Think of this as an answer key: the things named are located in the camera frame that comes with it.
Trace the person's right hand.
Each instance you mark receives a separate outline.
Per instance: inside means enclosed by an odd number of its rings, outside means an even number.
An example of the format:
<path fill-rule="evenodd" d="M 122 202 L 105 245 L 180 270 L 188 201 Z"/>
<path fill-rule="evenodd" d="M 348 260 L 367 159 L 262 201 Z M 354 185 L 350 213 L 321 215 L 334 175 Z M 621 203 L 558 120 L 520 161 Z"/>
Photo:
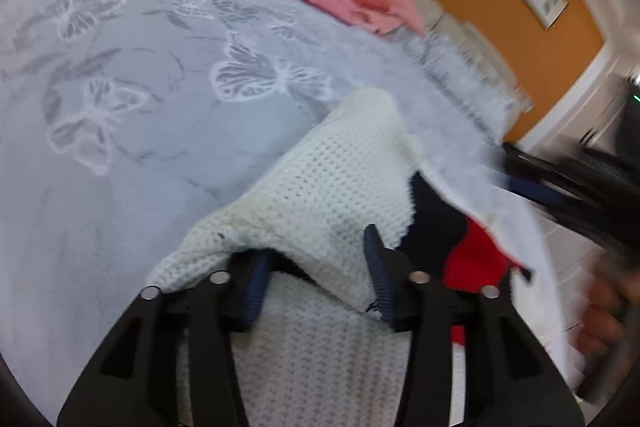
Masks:
<path fill-rule="evenodd" d="M 572 338 L 579 360 L 575 389 L 582 384 L 593 361 L 606 357 L 621 343 L 625 351 L 614 365 L 612 386 L 622 382 L 639 356 L 639 323 L 626 324 L 622 317 L 626 303 L 639 303 L 639 270 L 627 271 L 616 282 L 611 272 L 607 254 L 602 253 L 591 262 L 584 285 L 584 302 Z"/>

